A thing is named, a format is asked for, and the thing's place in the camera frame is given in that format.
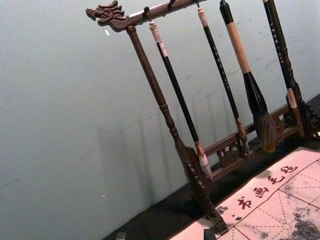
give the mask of large calligraphy brush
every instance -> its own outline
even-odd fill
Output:
[[[275,122],[272,116],[268,113],[266,101],[251,73],[249,62],[240,40],[236,24],[233,20],[229,5],[225,0],[221,0],[220,2],[220,12],[243,74],[246,96],[253,115],[256,135],[260,140],[262,148],[266,152],[272,153],[275,151],[277,144]]]
[[[302,96],[301,96],[299,85],[295,81],[294,73],[291,68],[291,62],[288,56],[288,49],[285,41],[285,36],[282,32],[276,5],[274,3],[274,0],[263,0],[263,5],[264,5],[266,16],[268,18],[276,53],[279,58],[284,82],[287,88],[287,97],[289,100],[289,104],[293,114],[297,119],[296,123],[299,129],[303,129],[303,125],[300,120],[301,116],[300,116],[300,112],[297,105],[297,99],[296,99],[297,97],[299,100],[301,100]],[[305,136],[303,131],[300,131],[300,136],[301,137]]]
[[[144,12],[148,12],[148,8],[147,7],[144,8]],[[186,123],[187,123],[187,125],[189,127],[189,130],[190,130],[191,136],[193,138],[193,141],[194,141],[194,144],[195,144],[195,148],[196,148],[196,152],[197,152],[197,155],[199,157],[199,161],[200,161],[200,164],[202,166],[203,172],[212,181],[213,180],[213,175],[212,175],[209,163],[208,163],[208,159],[207,159],[206,153],[204,151],[204,148],[203,148],[201,142],[199,141],[199,137],[198,137],[196,128],[195,128],[194,123],[193,123],[193,121],[191,119],[189,110],[187,108],[184,96],[183,96],[183,94],[181,92],[181,89],[180,89],[179,83],[177,81],[175,72],[174,72],[174,70],[173,70],[173,68],[171,66],[171,63],[170,63],[170,60],[169,60],[169,57],[168,57],[168,53],[167,53],[167,51],[165,49],[165,45],[164,45],[164,43],[163,43],[163,41],[162,41],[162,39],[160,37],[159,31],[158,31],[158,27],[153,21],[151,21],[149,25],[150,25],[149,28],[150,28],[150,30],[152,32],[152,35],[154,37],[154,40],[156,42],[156,45],[157,45],[157,47],[159,49],[159,52],[160,52],[160,55],[162,57],[163,63],[165,65],[166,71],[167,71],[167,73],[169,75],[169,78],[171,80],[171,83],[172,83],[172,86],[174,88],[175,94],[176,94],[176,96],[178,98],[178,101],[180,103],[180,106],[182,108],[182,112],[183,112],[183,115],[185,117]]]
[[[200,21],[202,23],[203,30],[205,32],[206,38],[208,40],[208,43],[210,45],[210,48],[211,48],[211,51],[212,51],[216,66],[217,66],[217,68],[219,70],[219,73],[220,73],[220,76],[221,76],[221,80],[223,82],[223,86],[224,86],[226,95],[227,95],[227,97],[229,99],[229,103],[230,103],[230,106],[231,106],[231,109],[232,109],[232,113],[233,113],[233,116],[234,116],[234,119],[235,119],[235,123],[236,123],[237,129],[238,129],[239,136],[241,138],[241,141],[242,141],[242,144],[243,144],[245,152],[247,154],[249,154],[249,144],[248,144],[247,134],[246,134],[244,125],[243,125],[243,123],[242,123],[242,121],[241,121],[241,119],[239,117],[239,113],[238,113],[237,106],[236,106],[234,97],[232,95],[231,89],[230,89],[230,85],[229,85],[229,82],[228,82],[228,79],[227,79],[227,75],[226,75],[224,67],[222,65],[222,62],[221,62],[218,50],[216,48],[214,39],[213,39],[213,37],[211,35],[205,11],[204,11],[204,9],[202,7],[200,7],[198,1],[196,2],[196,5],[198,6],[198,15],[199,15]]]

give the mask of brush bristles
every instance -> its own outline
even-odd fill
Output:
[[[256,135],[260,140],[263,150],[273,153],[276,149],[276,125],[268,112],[257,113],[253,116]]]

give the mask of carved wooden base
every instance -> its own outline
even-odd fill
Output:
[[[314,111],[312,111],[312,109],[304,102],[300,103],[300,107],[301,111],[296,108],[299,114],[294,112],[289,104],[285,104],[271,113],[271,116],[276,124],[277,143],[282,142],[284,139],[292,135],[297,135],[299,137],[306,134],[306,136],[312,136],[312,138],[314,139],[317,138],[317,136],[314,135],[318,133],[320,129],[320,117],[316,115]],[[304,132],[302,124],[299,124],[299,122],[305,123],[305,119],[308,120],[308,129],[310,129],[310,132],[306,133]],[[245,132],[249,134],[255,131],[255,126],[252,123],[246,126],[244,129]],[[226,233],[228,229],[223,218],[217,213],[212,204],[212,201],[209,198],[211,193],[211,185],[213,183],[205,177],[195,151],[190,147],[187,147],[187,151],[189,153],[189,156],[192,157],[189,157],[188,161],[183,159],[183,157],[181,157],[180,160],[182,164],[186,163],[186,167],[184,169],[187,179],[192,187],[193,198],[204,210],[206,217],[213,223],[212,229],[214,230],[214,232],[216,234],[222,235]],[[257,156],[262,151],[263,149],[260,145],[252,145],[250,146],[249,154],[245,154],[243,151],[243,147],[240,144],[240,137],[237,132],[209,146],[207,149],[205,149],[206,155],[210,156],[216,153],[219,157],[221,166],[220,168],[215,169],[212,172],[213,181],[239,168],[242,164]]]

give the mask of carved dragon head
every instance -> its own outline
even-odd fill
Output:
[[[118,1],[114,0],[110,5],[100,4],[96,9],[87,8],[85,12],[94,21],[96,18],[100,18],[97,21],[98,25],[110,25],[112,28],[118,29],[113,26],[113,23],[124,22],[128,18],[128,16],[125,16],[125,12],[121,11],[121,8],[121,5],[118,6]]]

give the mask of light blue wall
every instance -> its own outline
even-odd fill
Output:
[[[126,14],[160,3],[120,0]],[[109,2],[1,1],[0,239],[100,240],[187,182],[129,37],[86,16],[98,4]],[[229,4],[271,112],[285,103],[286,88],[262,0]],[[310,100],[320,92],[320,1],[276,4],[295,78]],[[249,124],[219,2],[201,6]],[[236,127],[197,8],[155,21],[207,147]],[[181,138],[193,146],[148,24],[137,32]]]

